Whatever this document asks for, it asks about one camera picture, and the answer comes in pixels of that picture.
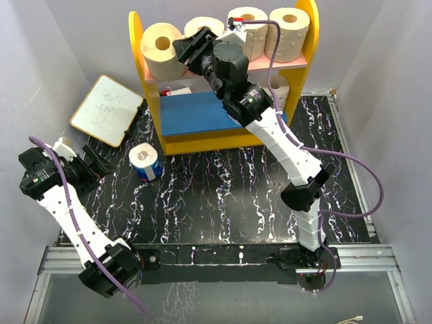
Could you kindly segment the brown paper roll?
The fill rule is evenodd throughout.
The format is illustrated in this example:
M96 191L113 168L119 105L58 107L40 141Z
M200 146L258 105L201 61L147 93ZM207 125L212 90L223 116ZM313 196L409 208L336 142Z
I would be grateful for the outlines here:
M281 34L274 62L286 63L300 56L310 25L309 15L294 7L274 9L269 19L279 24Z
M212 17L201 16L193 18L186 23L184 26L184 36L186 38L191 37L204 27L208 27L217 36L221 36L225 31L225 25L222 21Z
M229 11L228 18L243 18L244 20L267 20L267 14L256 7L237 7ZM246 42L243 44L243 53L249 61L259 59L264 54L267 24L247 24Z

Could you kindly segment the brown paper roll front edge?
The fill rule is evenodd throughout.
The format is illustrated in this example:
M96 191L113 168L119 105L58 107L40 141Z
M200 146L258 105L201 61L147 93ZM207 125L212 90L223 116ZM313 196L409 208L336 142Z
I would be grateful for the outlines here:
M159 22L143 33L140 50L151 76L163 82L179 79L186 71L176 57L173 41L182 40L181 32L172 24Z

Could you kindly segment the blue white paper roll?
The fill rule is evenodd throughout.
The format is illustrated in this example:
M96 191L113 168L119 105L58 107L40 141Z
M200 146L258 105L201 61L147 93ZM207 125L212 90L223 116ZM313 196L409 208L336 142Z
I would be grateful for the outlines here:
M145 142L133 147L129 152L129 160L138 177L149 182L163 173L163 167L155 148Z

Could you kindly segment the white patterned paper roll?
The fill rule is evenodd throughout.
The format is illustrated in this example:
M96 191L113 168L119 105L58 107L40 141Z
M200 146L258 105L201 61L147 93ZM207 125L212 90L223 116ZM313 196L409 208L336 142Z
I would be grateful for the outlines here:
M286 99L290 91L290 85L287 79L280 75L273 75L270 78L270 86L276 94L278 107L282 110L285 107Z

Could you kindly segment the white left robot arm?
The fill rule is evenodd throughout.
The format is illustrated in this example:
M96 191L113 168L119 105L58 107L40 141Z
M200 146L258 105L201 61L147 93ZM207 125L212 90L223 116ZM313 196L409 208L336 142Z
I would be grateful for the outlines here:
M87 288L105 298L123 292L143 269L140 254L121 236L109 239L80 202L115 166L88 144L81 157L61 140L53 146L30 140L34 147L18 156L25 169L20 190L48 211L70 239Z

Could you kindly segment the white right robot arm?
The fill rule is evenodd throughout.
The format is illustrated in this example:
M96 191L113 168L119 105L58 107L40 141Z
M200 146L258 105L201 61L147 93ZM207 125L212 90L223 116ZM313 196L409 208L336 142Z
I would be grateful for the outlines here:
M319 228L319 199L322 185L333 172L307 152L289 128L262 86L248 80L249 60L242 52L246 28L232 22L221 36L201 28L191 37L175 40L176 58L190 72L204 76L227 114L254 134L285 169L290 183L281 193L283 202L298 222L299 255L302 263L315 268L325 260Z

